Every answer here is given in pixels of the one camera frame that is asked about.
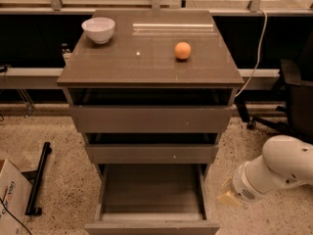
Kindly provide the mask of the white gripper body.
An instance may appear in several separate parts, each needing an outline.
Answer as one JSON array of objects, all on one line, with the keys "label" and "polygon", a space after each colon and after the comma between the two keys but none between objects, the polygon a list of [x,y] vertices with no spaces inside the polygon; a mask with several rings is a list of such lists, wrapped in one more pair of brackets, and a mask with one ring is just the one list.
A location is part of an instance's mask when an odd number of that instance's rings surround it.
[{"label": "white gripper body", "polygon": [[248,181],[246,167],[248,162],[241,164],[233,173],[231,188],[235,195],[248,203],[254,203],[264,198],[264,194],[258,192]]}]

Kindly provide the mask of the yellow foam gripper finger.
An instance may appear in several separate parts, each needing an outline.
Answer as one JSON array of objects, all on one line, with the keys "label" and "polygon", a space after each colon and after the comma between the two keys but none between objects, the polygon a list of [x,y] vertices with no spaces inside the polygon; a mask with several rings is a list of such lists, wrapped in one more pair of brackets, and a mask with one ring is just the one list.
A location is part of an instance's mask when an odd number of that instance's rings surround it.
[{"label": "yellow foam gripper finger", "polygon": [[229,177],[220,187],[217,200],[220,204],[226,206],[239,206],[241,204],[235,190],[232,188],[231,177]]}]

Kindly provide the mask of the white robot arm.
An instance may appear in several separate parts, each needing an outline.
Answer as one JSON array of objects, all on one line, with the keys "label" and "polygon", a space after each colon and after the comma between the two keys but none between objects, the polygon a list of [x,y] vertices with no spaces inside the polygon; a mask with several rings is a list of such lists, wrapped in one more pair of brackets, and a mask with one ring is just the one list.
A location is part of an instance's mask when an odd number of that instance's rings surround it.
[{"label": "white robot arm", "polygon": [[313,145],[287,135],[269,138],[256,159],[239,165],[221,187],[224,205],[262,200],[275,190],[313,184]]}]

